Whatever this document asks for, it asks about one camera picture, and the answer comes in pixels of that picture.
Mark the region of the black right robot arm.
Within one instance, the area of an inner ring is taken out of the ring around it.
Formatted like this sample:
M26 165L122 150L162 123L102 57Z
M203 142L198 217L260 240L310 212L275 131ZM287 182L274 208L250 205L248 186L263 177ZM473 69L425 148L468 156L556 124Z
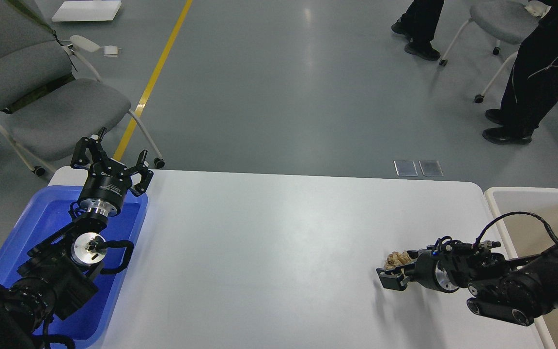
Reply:
M531 216L553 243L538 254L507 260L493 250L502 243L483 240L483 230L474 242L443 236L425 248L393 252L376 273L382 287L394 291L411 282L446 294L465 288L473 314L529 326L558 309L558 237L541 216Z

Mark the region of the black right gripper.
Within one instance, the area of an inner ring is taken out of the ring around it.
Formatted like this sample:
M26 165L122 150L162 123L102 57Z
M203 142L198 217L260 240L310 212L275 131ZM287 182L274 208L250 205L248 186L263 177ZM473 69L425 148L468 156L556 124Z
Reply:
M440 268L439 260L431 257L430 252L427 249L406 250L406 256L414 260L407 274L402 269L376 268L382 287L393 291L405 291L408 283L417 282L434 291L448 294L458 291L459 287L452 283L444 268Z

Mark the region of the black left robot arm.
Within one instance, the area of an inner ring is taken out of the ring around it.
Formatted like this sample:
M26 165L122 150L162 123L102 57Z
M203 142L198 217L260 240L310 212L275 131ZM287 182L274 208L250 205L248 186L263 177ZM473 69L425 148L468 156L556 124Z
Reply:
M134 166L109 157L97 139L82 137L71 168L87 171L79 197L69 208L71 222L28 251L18 281L0 285L0 349L49 349L53 343L75 348L70 336L49 334L55 317L65 320L99 292L99 275L116 275L131 260L134 243L106 240L101 232L122 211L128 192L146 193L153 171L142 150Z

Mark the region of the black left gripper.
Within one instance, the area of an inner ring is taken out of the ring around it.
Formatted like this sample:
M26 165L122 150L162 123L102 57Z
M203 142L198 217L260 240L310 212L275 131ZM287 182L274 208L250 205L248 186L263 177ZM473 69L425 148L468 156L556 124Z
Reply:
M71 168L84 169L89 176L80 192L79 207L106 217L120 214L128 190L140 197L148 191L154 172L145 164L148 150L142 150L135 166L113 165L102 148L102 137L82 137L73 151ZM141 179L134 184L133 176Z

